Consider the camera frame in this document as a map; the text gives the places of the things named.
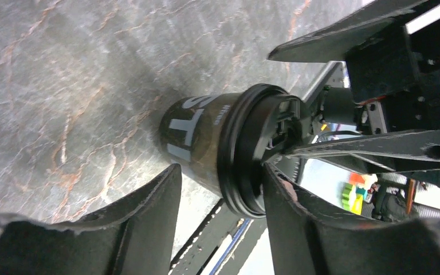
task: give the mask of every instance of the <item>black plastic part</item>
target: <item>black plastic part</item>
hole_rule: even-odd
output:
[[[387,123],[387,131],[433,129],[427,116],[425,100],[418,88],[382,99],[380,103]]]
[[[306,165],[306,159],[289,158],[279,155],[270,163],[285,173],[292,181],[298,184],[301,183],[303,178],[303,170]]]
[[[338,208],[266,164],[276,274],[440,274],[440,220],[383,223]]]
[[[293,117],[298,117],[298,104],[300,99],[290,95],[268,96],[256,104],[247,117],[241,130],[234,160],[234,170],[237,176],[238,188],[246,205],[258,214],[264,214],[264,202],[261,194],[262,160],[267,152],[269,140],[276,134],[279,106],[283,102],[296,104],[289,112]],[[289,133],[284,129],[284,142],[289,142]]]
[[[330,88],[323,101],[323,119],[328,123],[356,125],[355,108],[349,88]]]
[[[440,0],[376,0],[342,20],[277,46],[268,59],[283,62],[345,60],[346,54],[390,25],[405,23],[440,4]]]
[[[346,62],[357,103],[409,89],[418,76],[404,26],[388,27],[351,49]]]
[[[246,90],[238,100],[232,105],[225,123],[222,128],[218,144],[217,171],[218,181],[222,192],[222,197],[233,213],[246,218],[263,218],[265,213],[256,211],[251,206],[258,202],[252,196],[241,194],[241,190],[251,190],[250,182],[239,182],[239,171],[235,167],[235,153],[241,131],[248,127],[245,124],[254,106],[268,96],[287,94],[285,90],[278,86],[268,84],[257,84]]]
[[[179,165],[77,222],[0,214],[0,274],[168,273],[181,195]]]
[[[440,19],[413,33],[410,42],[421,74],[440,70]]]

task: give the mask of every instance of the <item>metal frame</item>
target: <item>metal frame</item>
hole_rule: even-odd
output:
[[[169,274],[201,274],[228,235],[242,225],[221,199],[171,261]]]
[[[267,222],[265,219],[252,219],[245,227],[245,231],[237,235],[237,239],[234,238],[231,249],[222,255],[224,257],[219,261],[214,275],[238,274],[267,229]]]
[[[319,97],[323,88],[327,84],[335,84],[336,87],[342,88],[343,85],[337,85],[336,78],[343,76],[343,63],[338,61],[330,61],[326,63],[315,79],[311,81],[310,85],[306,89],[306,92],[301,96],[301,100],[307,105],[311,106],[315,100]]]
[[[287,155],[320,159],[360,174],[440,170],[440,130],[315,143],[295,148]]]

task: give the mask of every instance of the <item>black cup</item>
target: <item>black cup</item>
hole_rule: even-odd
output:
[[[302,104],[268,84],[182,99],[161,120],[162,150],[184,174],[222,196],[234,213],[262,218],[262,163],[300,140],[296,121],[307,115]]]

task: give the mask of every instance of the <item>bolt hole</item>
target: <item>bolt hole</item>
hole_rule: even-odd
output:
[[[440,145],[434,145],[424,151],[428,158],[440,159]]]

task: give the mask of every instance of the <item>yellow object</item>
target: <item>yellow object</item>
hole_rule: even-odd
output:
[[[362,194],[356,194],[356,199],[353,202],[352,208],[350,212],[355,213],[357,215],[362,214],[362,205],[363,205],[363,196]]]

